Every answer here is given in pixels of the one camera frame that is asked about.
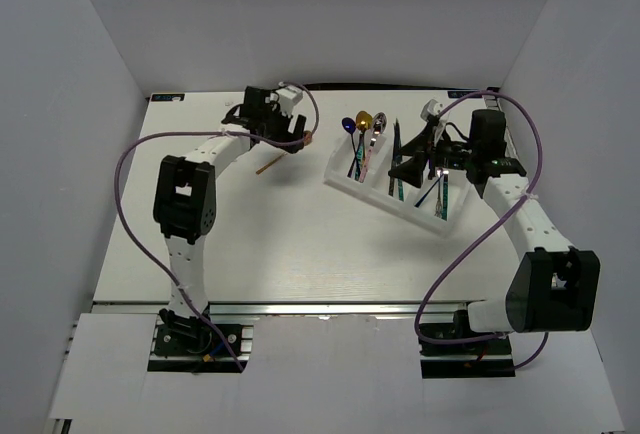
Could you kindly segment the blue metallic fork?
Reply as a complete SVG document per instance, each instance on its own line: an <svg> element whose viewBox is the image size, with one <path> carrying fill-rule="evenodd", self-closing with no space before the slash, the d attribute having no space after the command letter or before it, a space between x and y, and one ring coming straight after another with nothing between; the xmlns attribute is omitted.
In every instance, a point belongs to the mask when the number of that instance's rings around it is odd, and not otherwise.
<svg viewBox="0 0 640 434"><path fill-rule="evenodd" d="M423 204L427 196L431 193L431 191L440 184L441 177L442 176L438 176L434 180L434 182L431 184L431 186L423 194L421 194L421 196L417 199L417 201L414 204L415 208L419 208Z"/></svg>

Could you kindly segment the silver fork green patterned handle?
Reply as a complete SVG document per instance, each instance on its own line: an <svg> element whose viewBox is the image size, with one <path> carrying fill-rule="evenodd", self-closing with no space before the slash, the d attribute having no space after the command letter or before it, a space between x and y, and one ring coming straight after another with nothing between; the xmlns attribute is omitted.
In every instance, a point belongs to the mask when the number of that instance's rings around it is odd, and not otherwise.
<svg viewBox="0 0 640 434"><path fill-rule="evenodd" d="M438 169L438 176L442 176L442 220L448 219L448 187L449 187L449 171L446 169Z"/></svg>

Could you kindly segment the silver knife dark patterned handle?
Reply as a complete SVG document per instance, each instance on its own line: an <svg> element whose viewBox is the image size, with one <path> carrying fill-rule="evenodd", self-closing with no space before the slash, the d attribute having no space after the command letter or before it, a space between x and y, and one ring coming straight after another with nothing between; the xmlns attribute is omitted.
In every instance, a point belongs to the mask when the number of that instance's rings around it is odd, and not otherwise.
<svg viewBox="0 0 640 434"><path fill-rule="evenodd" d="M390 163L391 168L396 166L396 155L398 153L398 150L401 147L400 124L397 118L394 121L393 129L394 129L394 132L393 132L394 135L393 135L393 147L391 151L391 154L392 154L391 163ZM388 195L391 197L394 197L395 182L396 182L396 179L389 175Z"/></svg>

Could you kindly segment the long gold spoon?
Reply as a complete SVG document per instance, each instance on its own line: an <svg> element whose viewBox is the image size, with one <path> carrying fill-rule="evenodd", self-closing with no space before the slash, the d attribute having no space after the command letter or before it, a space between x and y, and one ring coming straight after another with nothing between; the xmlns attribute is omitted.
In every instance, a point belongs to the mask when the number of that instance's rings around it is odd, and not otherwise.
<svg viewBox="0 0 640 434"><path fill-rule="evenodd" d="M305 131L303 134L303 142L302 142L302 147L306 147L309 144L311 144L313 141L313 134L311 131ZM274 159L270 160L268 163L266 163L264 166L260 167L258 170L255 171L256 175L261 175L263 172L265 172L267 169L269 169L270 167L272 167L273 165L275 165L277 162L279 162L281 159L283 159L285 156L288 155L288 152L281 152L280 154L278 154Z"/></svg>

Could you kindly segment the silver spoon pink handle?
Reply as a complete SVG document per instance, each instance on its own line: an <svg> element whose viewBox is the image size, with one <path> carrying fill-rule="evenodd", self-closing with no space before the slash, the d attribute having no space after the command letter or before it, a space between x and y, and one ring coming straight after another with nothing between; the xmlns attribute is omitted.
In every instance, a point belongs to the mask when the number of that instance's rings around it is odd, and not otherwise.
<svg viewBox="0 0 640 434"><path fill-rule="evenodd" d="M372 135L369 142L369 147L368 147L368 150L366 151L366 154L363 156L361 171L358 177L358 181L360 183L363 183L366 178L368 168L369 168L369 163L374 154L374 148L381 134L385 131L386 127L387 127L386 114L383 112L377 113L373 117L373 121L372 121Z"/></svg>

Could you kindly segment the ornate gold spoon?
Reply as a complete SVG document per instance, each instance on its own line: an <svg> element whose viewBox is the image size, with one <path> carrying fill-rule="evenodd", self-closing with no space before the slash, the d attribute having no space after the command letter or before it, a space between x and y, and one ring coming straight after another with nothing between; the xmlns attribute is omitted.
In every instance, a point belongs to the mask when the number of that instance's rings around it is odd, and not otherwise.
<svg viewBox="0 0 640 434"><path fill-rule="evenodd" d="M371 128L373 117L366 111L360 111L356 115L356 130L359 132L358 145L356 147L356 176L360 176L364 162L364 141L367 131Z"/></svg>

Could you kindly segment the dark blue purple spoon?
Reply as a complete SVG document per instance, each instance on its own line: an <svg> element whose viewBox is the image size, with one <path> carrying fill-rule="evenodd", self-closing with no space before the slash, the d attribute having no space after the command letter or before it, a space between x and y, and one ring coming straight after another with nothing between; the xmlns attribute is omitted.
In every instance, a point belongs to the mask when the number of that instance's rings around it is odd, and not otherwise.
<svg viewBox="0 0 640 434"><path fill-rule="evenodd" d="M356 142L355 142L356 122L355 122L354 119L352 119L350 117L344 117L341 120L341 124L342 124L343 129L350 136L351 146L352 146L352 151L353 151L353 157L354 157L354 151L355 151L355 149L357 147Z"/></svg>

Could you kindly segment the silver knife green patterned handle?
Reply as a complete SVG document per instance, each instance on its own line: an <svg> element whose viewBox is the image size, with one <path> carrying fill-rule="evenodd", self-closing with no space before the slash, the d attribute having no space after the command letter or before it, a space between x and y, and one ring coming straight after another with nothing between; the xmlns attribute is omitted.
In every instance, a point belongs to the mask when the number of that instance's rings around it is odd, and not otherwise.
<svg viewBox="0 0 640 434"><path fill-rule="evenodd" d="M397 166L402 162L402 156L400 155L401 149L401 132L400 123L398 120L394 122L394 147L393 147L393 166ZM401 180L396 179L397 194L400 201L404 200L404 189Z"/></svg>

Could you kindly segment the silver spoon green patterned handle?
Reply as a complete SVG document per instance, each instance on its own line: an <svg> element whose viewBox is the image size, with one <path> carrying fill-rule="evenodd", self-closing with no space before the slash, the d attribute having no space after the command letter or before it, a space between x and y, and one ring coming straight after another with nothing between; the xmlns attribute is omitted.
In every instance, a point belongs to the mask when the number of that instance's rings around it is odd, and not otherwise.
<svg viewBox="0 0 640 434"><path fill-rule="evenodd" d="M353 157L350 169L348 171L349 178L352 178L352 179L359 178L362 158L363 158L363 147L362 147L362 144L359 144L354 151L354 157Z"/></svg>

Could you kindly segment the gold bowl purple handle spoon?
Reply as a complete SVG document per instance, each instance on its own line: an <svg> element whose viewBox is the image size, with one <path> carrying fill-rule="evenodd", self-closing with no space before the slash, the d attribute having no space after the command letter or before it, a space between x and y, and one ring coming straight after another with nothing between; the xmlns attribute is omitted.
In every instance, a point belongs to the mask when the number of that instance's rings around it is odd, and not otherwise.
<svg viewBox="0 0 640 434"><path fill-rule="evenodd" d="M360 180L362 172L363 172L364 161L365 161L366 151L367 151L367 145L368 145L369 139L370 139L371 134L372 134L372 127L373 127L373 119L372 118L365 119L364 121L359 123L359 131L360 131L359 144L362 144L362 147L363 147L363 158L362 158L362 161L361 161L360 176L359 176L359 178L357 180Z"/></svg>

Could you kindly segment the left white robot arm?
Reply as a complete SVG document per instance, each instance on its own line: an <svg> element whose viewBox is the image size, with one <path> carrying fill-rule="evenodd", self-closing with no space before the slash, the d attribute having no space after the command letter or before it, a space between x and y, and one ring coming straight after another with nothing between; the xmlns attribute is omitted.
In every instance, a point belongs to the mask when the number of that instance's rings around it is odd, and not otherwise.
<svg viewBox="0 0 640 434"><path fill-rule="evenodd" d="M293 110L303 89L283 84L274 90L245 89L243 102L221 121L221 130L182 156L167 155L160 163L153 219L159 225L175 280L163 320L187 319L177 341L199 353L211 341L211 328L197 318L209 301L204 286L205 237L216 219L216 181L219 175L259 142L269 141L287 153L305 146L306 117Z"/></svg>

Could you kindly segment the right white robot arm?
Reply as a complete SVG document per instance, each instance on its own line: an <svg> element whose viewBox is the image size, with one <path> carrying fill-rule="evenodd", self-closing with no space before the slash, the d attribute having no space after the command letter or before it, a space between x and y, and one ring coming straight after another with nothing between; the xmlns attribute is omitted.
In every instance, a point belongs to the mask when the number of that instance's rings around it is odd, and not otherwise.
<svg viewBox="0 0 640 434"><path fill-rule="evenodd" d="M453 140L440 114L425 112L424 129L400 149L404 162L391 177L414 187L439 169L460 170L498 216L519 257L506 293L472 301L454 315L453 344L472 353L489 335L585 331L592 322L600 261L576 248L528 192L522 164L508 156L506 117L491 109L472 113L468 136Z"/></svg>

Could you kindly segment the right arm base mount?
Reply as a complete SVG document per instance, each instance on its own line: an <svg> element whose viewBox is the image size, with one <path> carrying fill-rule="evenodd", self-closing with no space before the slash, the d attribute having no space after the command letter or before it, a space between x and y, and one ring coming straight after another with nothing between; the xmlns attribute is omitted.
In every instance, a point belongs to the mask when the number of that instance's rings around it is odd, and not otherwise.
<svg viewBox="0 0 640 434"><path fill-rule="evenodd" d="M440 341L466 340L479 333L469 327L467 311L457 308L443 314L424 314L420 334ZM423 380L481 379L515 376L512 347L508 339L462 344L420 345L420 367Z"/></svg>

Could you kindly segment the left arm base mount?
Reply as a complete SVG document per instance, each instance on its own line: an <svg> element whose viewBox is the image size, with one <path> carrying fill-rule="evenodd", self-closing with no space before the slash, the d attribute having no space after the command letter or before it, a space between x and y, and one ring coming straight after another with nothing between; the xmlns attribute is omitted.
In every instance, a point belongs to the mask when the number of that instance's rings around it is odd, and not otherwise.
<svg viewBox="0 0 640 434"><path fill-rule="evenodd" d="M240 374L248 362L242 347L245 326L217 325L220 333L198 317L184 318L161 309L147 371L151 373Z"/></svg>

